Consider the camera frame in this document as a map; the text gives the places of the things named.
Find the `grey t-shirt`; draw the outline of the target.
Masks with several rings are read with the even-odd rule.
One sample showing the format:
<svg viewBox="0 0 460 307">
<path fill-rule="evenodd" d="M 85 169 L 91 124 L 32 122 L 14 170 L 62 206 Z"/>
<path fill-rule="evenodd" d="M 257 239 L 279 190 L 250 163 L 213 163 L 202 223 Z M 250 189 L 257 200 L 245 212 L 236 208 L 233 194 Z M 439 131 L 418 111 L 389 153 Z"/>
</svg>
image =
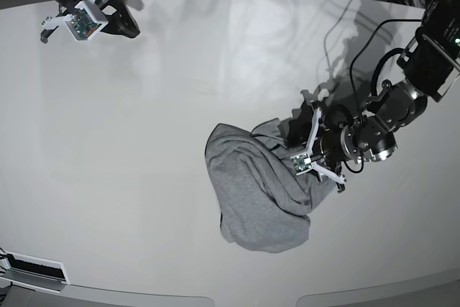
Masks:
<svg viewBox="0 0 460 307">
<path fill-rule="evenodd" d="M 280 120 L 248 132 L 218 124 L 205 148 L 206 167 L 221 210 L 227 242 L 251 251 L 281 253 L 309 238 L 309 214 L 336 184 L 312 173 L 296 175 Z"/>
</svg>

